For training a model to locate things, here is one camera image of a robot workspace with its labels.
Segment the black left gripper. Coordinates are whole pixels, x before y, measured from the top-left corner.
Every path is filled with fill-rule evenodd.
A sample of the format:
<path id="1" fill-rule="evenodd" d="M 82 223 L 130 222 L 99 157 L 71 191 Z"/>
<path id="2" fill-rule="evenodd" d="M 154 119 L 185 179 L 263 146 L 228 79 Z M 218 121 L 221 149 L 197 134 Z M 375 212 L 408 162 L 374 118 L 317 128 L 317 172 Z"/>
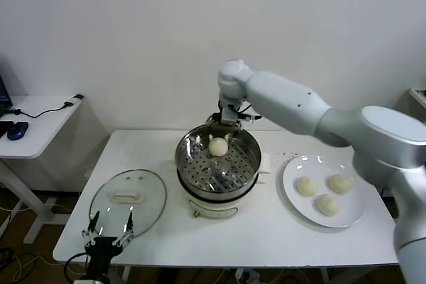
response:
<path id="1" fill-rule="evenodd" d="M 126 247 L 134 237 L 132 212 L 129 213 L 124 233 L 117 237 L 96 237 L 96 225 L 100 211 L 89 216 L 89 224 L 82 230 L 81 235 L 86 241 L 85 252 L 90 257 L 86 276 L 105 276 L 108 273 L 111 260 L 122 253 L 122 247 Z"/>

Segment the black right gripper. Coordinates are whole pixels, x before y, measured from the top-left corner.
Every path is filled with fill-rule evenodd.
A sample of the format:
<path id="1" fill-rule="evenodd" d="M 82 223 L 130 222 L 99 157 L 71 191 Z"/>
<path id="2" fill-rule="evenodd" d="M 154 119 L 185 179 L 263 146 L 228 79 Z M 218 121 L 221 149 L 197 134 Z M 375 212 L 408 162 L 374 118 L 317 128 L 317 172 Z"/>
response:
<path id="1" fill-rule="evenodd" d="M 218 107 L 220 113 L 213 113 L 206 120 L 206 127 L 209 133 L 221 129 L 221 121 L 237 121 L 233 125 L 232 138 L 239 138 L 244 132 L 241 121 L 247 121 L 248 117 L 239 111 L 242 102 L 239 100 L 219 100 Z"/>

